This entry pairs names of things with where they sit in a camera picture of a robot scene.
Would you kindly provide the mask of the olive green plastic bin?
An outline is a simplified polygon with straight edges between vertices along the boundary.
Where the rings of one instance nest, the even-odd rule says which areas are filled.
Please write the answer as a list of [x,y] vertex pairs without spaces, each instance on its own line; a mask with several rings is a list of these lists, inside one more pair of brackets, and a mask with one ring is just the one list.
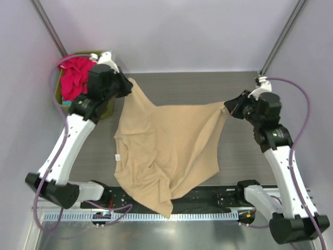
[[[97,55],[100,55],[101,53],[103,53],[103,51],[86,51],[86,52],[78,52],[78,53],[73,53],[67,56],[64,56],[63,59],[69,58],[69,57],[74,57],[74,55],[78,55],[78,57],[90,57],[91,53],[95,53]],[[60,69],[60,76],[55,88],[55,100],[58,103],[58,105],[64,110],[65,113],[68,113],[70,106],[63,106],[62,105],[62,101],[63,101],[63,96],[61,93],[61,77],[64,75],[64,69],[63,67],[59,66]],[[101,119],[107,119],[112,115],[112,111],[113,111],[113,106],[114,106],[114,101],[111,100],[109,101],[108,105],[107,105],[107,111],[101,116]]]

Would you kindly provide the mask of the beige t shirt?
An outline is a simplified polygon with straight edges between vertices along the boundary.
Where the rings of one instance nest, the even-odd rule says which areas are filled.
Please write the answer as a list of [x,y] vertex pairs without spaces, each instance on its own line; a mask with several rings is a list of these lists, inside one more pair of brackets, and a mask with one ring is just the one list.
[[134,83],[114,135],[120,187],[169,218],[172,200],[218,173],[217,147],[227,116],[223,102],[157,106]]

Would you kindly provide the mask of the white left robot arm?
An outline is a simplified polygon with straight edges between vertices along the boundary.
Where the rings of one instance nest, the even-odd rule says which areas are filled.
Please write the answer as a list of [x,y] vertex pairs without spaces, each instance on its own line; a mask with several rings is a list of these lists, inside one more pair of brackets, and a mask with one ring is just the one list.
[[63,209],[76,202],[92,201],[105,208],[110,203],[106,185],[97,181],[71,182],[70,172],[85,140],[94,130],[113,98],[130,94],[132,83],[109,63],[94,65],[88,72],[87,93],[73,101],[65,127],[48,159],[37,173],[28,173],[25,183],[38,197]]

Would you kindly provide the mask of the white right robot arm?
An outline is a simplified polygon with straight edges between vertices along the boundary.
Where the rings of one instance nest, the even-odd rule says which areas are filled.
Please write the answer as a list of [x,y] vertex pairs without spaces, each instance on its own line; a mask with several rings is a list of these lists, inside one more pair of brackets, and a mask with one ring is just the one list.
[[269,222],[276,243],[287,244],[321,238],[329,228],[326,215],[320,215],[311,201],[298,171],[293,141],[280,124],[281,102],[270,92],[254,97],[243,91],[225,102],[229,114],[246,119],[253,126],[254,139],[267,159],[280,193],[278,202],[255,180],[240,181],[234,194],[240,206],[254,205]]

